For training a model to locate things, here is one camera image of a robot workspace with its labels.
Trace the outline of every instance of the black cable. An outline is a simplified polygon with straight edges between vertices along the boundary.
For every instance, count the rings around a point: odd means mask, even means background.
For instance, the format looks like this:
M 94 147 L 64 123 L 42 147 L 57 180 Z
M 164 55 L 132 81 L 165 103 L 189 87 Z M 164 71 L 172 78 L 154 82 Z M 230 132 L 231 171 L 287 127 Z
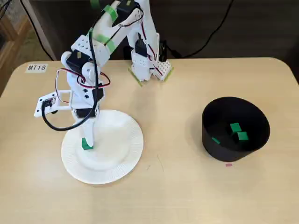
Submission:
M 95 73 L 95 86 L 99 86 L 99 74 L 98 74 L 98 66 L 96 64 L 96 58 L 95 58 L 95 53 L 94 53 L 94 49 L 93 49 L 93 28 L 94 28 L 94 24 L 92 26 L 92 29 L 91 31 L 89 32 L 89 45 L 90 45 L 90 50 L 91 50 L 91 53 L 92 53 L 92 57 L 93 57 L 93 65 L 94 65 L 94 73 Z M 50 127 L 52 128 L 53 130 L 55 131 L 59 131 L 59 132 L 64 132 L 64 131 L 69 131 L 71 129 L 74 129 L 76 127 L 79 127 L 80 125 L 82 125 L 83 123 L 85 123 L 91 116 L 92 112 L 96 109 L 97 107 L 97 104 L 98 104 L 98 99 L 99 99 L 99 91 L 98 89 L 96 88 L 96 93 L 95 93 L 95 99 L 94 99 L 94 103 L 93 103 L 93 107 L 92 109 L 90 110 L 90 112 L 88 113 L 88 115 L 83 119 L 81 120 L 80 122 L 74 124 L 73 126 L 70 126 L 70 127 L 55 127 L 53 126 L 46 118 L 46 115 L 45 115 L 45 101 L 43 101 L 43 104 L 42 104 L 42 117 L 43 117 L 43 120 L 44 122 Z
M 2 20 L 2 18 L 4 17 L 4 15 L 5 15 L 6 11 L 7 11 L 7 8 L 9 7 L 9 4 L 11 3 L 11 1 L 12 1 L 12 0 L 8 0 L 7 2 L 5 2 L 5 3 L 1 6 L 1 8 L 0 8 L 0 12 L 2 11 L 2 9 L 4 9 L 4 11 L 3 11 L 3 14 L 2 14 L 1 17 L 0 17 L 0 20 Z
M 130 23 L 130 24 L 127 24 L 127 25 L 122 25 L 122 26 L 120 26 L 117 30 L 116 30 L 116 32 L 104 43 L 104 46 L 106 46 L 111 40 L 112 40 L 112 38 L 113 37 L 115 37 L 115 35 L 118 33 L 118 31 L 120 31 L 120 29 L 122 28 L 122 27 L 129 27 L 129 26 L 131 26 L 131 25 L 133 25 L 134 23 L 136 23 L 136 22 L 138 22 L 138 21 L 140 21 L 140 20 L 142 20 L 143 19 L 143 16 L 144 16 L 144 11 L 140 8 L 140 5 L 138 4 L 138 6 L 136 7 L 136 8 L 138 8 L 141 12 L 142 12 L 142 16 L 138 19 L 138 20 L 135 20 L 134 22 L 132 22 L 132 23 Z
M 217 28 L 210 34 L 210 36 L 209 36 L 209 38 L 207 39 L 206 43 L 205 43 L 199 50 L 195 51 L 194 53 L 188 54 L 188 55 L 186 55 L 186 56 L 182 56 L 178 51 L 176 51 L 176 50 L 172 50 L 169 46 L 166 46 L 167 49 L 171 52 L 171 54 L 172 54 L 175 58 L 189 58 L 189 57 L 192 57 L 192 56 L 198 54 L 199 52 L 201 52 L 201 51 L 202 51 L 202 50 L 209 44 L 209 42 L 210 42 L 210 40 L 212 39 L 212 37 L 214 36 L 214 34 L 215 34 L 218 30 L 220 30 L 220 28 L 221 28 L 222 25 L 224 24 L 226 18 L 228 17 L 229 11 L 230 11 L 230 9 L 231 9 L 231 7 L 232 7 L 232 5 L 233 5 L 233 2 L 234 2 L 234 0 L 231 0 L 231 1 L 230 1 L 229 5 L 228 5 L 228 8 L 227 8 L 227 10 L 226 10 L 226 13 L 225 13 L 225 15 L 224 15 L 224 17 L 223 17 L 223 19 L 222 19 L 220 25 L 219 25 L 219 26 L 218 26 L 218 27 L 217 27 Z
M 28 18 L 29 18 L 31 24 L 32 24 L 32 27 L 33 27 L 33 29 L 34 29 L 34 31 L 35 31 L 35 33 L 36 33 L 36 36 L 37 36 L 37 38 L 38 38 L 38 41 L 39 41 L 39 43 L 40 43 L 40 45 L 41 45 L 43 51 L 44 51 L 44 52 L 46 53 L 46 55 L 53 61 L 53 58 L 51 57 L 51 55 L 46 51 L 45 47 L 43 46 L 43 43 L 42 43 L 42 41 L 41 41 L 41 38 L 40 38 L 39 35 L 38 35 L 37 29 L 36 29 L 36 27 L 35 27 L 35 25 L 34 25 L 34 23 L 33 23 L 33 21 L 32 21 L 32 18 L 30 17 L 29 12 L 28 12 L 28 10 L 26 9 L 26 7 L 25 7 L 23 1 L 20 0 L 20 3 L 21 3 L 21 5 L 22 5 L 23 9 L 25 10 L 25 12 L 26 12 L 26 14 L 27 14 L 27 16 L 28 16 Z

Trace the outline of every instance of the wooden table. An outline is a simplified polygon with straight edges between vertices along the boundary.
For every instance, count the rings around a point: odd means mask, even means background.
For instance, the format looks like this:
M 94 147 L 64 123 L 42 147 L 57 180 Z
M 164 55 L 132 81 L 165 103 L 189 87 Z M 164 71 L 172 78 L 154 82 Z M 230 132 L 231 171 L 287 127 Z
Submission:
M 60 62 L 46 73 L 17 68 L 0 98 L 0 223 L 2 224 L 297 224 L 299 222 L 299 88 L 273 58 L 172 60 L 166 83 L 141 88 L 128 61 L 109 61 L 102 109 L 140 124 L 144 151 L 121 180 L 91 186 L 64 169 L 65 133 L 33 117 L 37 99 L 54 91 Z M 67 89 L 63 75 L 59 89 Z M 226 167 L 201 142 L 201 114 L 213 99 L 241 97 L 271 126 L 268 143 Z M 70 112 L 49 115 L 59 126 Z

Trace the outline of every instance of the black container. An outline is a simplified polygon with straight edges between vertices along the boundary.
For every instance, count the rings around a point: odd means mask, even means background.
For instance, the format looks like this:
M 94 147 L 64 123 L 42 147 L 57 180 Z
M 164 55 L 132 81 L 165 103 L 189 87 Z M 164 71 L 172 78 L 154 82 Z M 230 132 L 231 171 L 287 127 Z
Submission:
M 248 140 L 238 142 L 229 133 L 230 124 L 239 123 Z M 222 97 L 209 103 L 202 114 L 202 143 L 211 156 L 233 162 L 263 147 L 270 136 L 270 125 L 252 103 L 236 98 Z

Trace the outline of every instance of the white robotic arm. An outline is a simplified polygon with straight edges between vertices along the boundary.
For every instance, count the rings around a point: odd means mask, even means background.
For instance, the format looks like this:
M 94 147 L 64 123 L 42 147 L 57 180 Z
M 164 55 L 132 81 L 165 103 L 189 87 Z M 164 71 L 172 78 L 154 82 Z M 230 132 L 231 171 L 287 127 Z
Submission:
M 131 11 L 121 23 L 113 26 L 115 15 L 118 11 L 122 12 L 120 7 L 127 12 L 131 8 Z M 105 9 L 106 12 L 92 30 L 92 44 L 98 73 L 100 74 L 100 68 L 106 64 L 115 48 L 127 37 L 129 45 L 133 48 L 131 70 L 137 79 L 143 82 L 150 80 L 151 75 L 154 75 L 164 81 L 171 71 L 171 65 L 168 61 L 159 61 L 159 34 L 156 32 L 150 14 L 149 0 L 123 0 L 122 2 L 116 0 Z M 44 101 L 47 101 L 45 114 L 59 110 L 71 110 L 76 122 L 80 122 L 91 111 L 96 89 L 89 37 L 81 35 L 71 49 L 72 52 L 65 52 L 61 57 L 62 64 L 70 70 L 67 72 L 67 81 L 71 90 L 56 91 L 41 97 L 36 107 L 36 117 L 42 115 L 41 107 Z M 100 113 L 100 101 L 105 95 L 103 88 L 105 85 L 101 81 L 99 83 L 96 109 L 82 125 L 85 136 L 82 139 L 84 150 L 93 148 L 93 125 Z M 61 105 L 59 96 L 62 93 L 70 94 L 68 105 Z

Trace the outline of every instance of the white paper plate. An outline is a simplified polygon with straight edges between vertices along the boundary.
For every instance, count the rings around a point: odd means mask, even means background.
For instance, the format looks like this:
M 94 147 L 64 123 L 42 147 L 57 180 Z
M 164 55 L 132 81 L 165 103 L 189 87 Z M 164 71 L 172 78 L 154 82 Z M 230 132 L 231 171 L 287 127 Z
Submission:
M 67 172 L 88 184 L 105 184 L 121 179 L 138 163 L 143 135 L 138 123 L 125 113 L 100 111 L 94 125 L 94 149 L 83 150 L 82 129 L 66 133 L 61 157 Z

